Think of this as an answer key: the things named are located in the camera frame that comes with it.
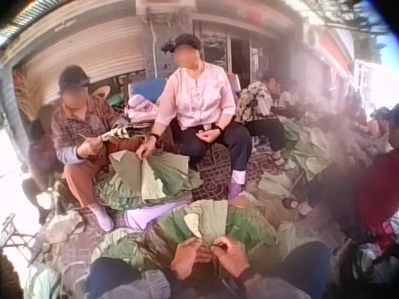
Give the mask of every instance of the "blue chair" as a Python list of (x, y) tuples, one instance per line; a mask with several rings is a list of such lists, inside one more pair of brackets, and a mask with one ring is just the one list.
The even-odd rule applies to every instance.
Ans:
[(129, 90), (130, 96), (142, 95), (147, 100), (150, 100), (152, 103), (156, 103), (156, 100), (163, 93), (165, 85), (165, 78), (148, 79), (145, 81), (133, 83), (131, 84)]

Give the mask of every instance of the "pink blouse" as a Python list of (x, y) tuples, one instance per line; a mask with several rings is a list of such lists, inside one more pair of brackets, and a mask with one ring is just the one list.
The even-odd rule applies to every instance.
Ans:
[(226, 72), (205, 64), (198, 80), (179, 68), (168, 79), (162, 93), (156, 123), (168, 126), (177, 116), (182, 130), (217, 123), (222, 114), (234, 115), (236, 104)]

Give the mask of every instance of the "doorway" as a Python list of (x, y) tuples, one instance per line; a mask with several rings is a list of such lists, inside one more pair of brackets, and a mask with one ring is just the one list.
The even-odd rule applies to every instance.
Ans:
[(241, 89), (251, 83), (249, 40), (231, 38), (231, 71), (238, 75)]

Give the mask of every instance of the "purple shoe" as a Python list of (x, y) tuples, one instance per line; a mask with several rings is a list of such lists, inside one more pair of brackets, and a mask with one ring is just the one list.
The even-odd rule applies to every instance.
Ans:
[(238, 194), (240, 194), (244, 189), (244, 185), (238, 184), (236, 182), (231, 182), (229, 186), (229, 197), (228, 199), (233, 199), (238, 197)]

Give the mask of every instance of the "building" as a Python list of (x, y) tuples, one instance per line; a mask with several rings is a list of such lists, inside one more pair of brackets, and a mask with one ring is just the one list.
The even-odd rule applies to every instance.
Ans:
[[(299, 79), (304, 96), (319, 97), (326, 86), (335, 88), (338, 101), (346, 91), (351, 54), (341, 46), (348, 35), (311, 30), (284, 1), (59, 2), (15, 34), (1, 57), (2, 105), (23, 153), (29, 144), (29, 119), (16, 100), (21, 69), (40, 82), (46, 104), (59, 99), (57, 79), (70, 64), (88, 73), (91, 91), (108, 85), (111, 93), (126, 92), (129, 83), (167, 77), (176, 69), (173, 56), (160, 48), (182, 32), (196, 34), (205, 61), (238, 74), (242, 87), (271, 70)], [(49, 111), (41, 116), (47, 127)]]

